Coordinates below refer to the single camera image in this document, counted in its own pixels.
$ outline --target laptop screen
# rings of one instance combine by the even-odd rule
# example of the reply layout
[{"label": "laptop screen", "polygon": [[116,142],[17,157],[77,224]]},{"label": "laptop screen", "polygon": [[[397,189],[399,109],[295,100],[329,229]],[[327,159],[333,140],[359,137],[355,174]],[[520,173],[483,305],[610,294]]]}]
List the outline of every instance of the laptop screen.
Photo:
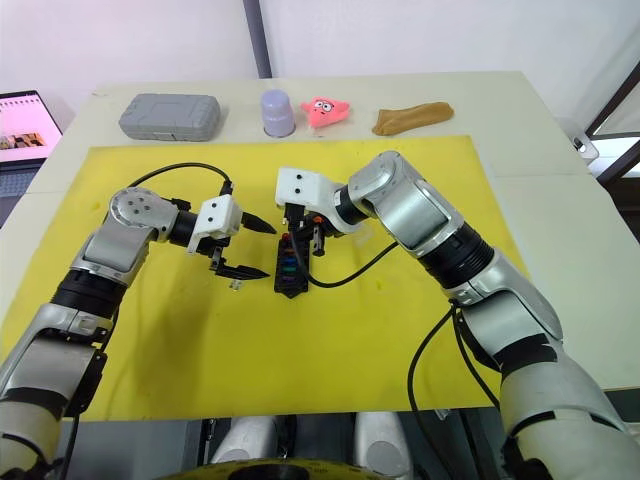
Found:
[{"label": "laptop screen", "polygon": [[38,92],[0,94],[0,164],[44,160],[60,137]]}]

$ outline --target white table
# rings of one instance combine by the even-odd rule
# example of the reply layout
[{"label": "white table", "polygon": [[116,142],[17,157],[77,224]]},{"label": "white table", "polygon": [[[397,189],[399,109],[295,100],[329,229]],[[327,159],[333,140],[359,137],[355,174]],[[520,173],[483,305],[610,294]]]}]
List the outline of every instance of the white table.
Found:
[{"label": "white table", "polygon": [[[346,100],[353,112],[346,122],[319,134],[310,131],[300,115],[293,135],[272,139],[262,130],[259,105],[261,93],[269,88],[285,90],[294,105],[315,95]],[[449,102],[456,112],[452,120],[402,135],[471,135],[533,280],[560,316],[569,354],[603,388],[640,386],[640,248],[609,195],[516,72],[100,88],[0,230],[0,318],[89,147],[158,144],[132,140],[118,127],[120,114],[141,92],[215,95],[224,123],[214,143],[374,138],[371,127],[379,108]],[[70,241],[77,241],[79,248],[84,239]]]}]

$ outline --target gray plastic case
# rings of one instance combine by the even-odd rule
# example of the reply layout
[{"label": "gray plastic case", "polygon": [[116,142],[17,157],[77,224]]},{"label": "gray plastic case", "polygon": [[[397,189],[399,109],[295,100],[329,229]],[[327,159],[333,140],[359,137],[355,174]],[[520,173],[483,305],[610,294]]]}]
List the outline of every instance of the gray plastic case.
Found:
[{"label": "gray plastic case", "polygon": [[120,128],[137,140],[203,142],[213,137],[220,105],[209,95],[141,93],[120,117]]}]

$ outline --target brown cloth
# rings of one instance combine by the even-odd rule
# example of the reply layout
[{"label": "brown cloth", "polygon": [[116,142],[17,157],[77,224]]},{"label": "brown cloth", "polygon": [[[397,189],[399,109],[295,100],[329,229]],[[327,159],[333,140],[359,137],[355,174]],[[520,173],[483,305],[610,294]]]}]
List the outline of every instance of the brown cloth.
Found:
[{"label": "brown cloth", "polygon": [[376,135],[396,133],[444,122],[453,117],[453,108],[446,102],[423,103],[404,110],[380,110],[378,122],[371,129]]}]

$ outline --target white wall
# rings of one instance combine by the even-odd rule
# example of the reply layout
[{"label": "white wall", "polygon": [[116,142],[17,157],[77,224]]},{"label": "white wall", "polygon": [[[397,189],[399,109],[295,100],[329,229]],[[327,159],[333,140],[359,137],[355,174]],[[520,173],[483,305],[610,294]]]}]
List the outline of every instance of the white wall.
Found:
[{"label": "white wall", "polygon": [[262,12],[274,75],[521,70],[583,127],[640,59],[638,0],[263,0]]},{"label": "white wall", "polygon": [[[274,75],[522,70],[582,126],[640,58],[638,0],[263,0],[262,11]],[[63,126],[99,84],[256,76],[240,0],[0,0],[0,91],[40,90]]]},{"label": "white wall", "polygon": [[100,84],[256,76],[239,0],[0,0],[0,91],[62,126]]}]

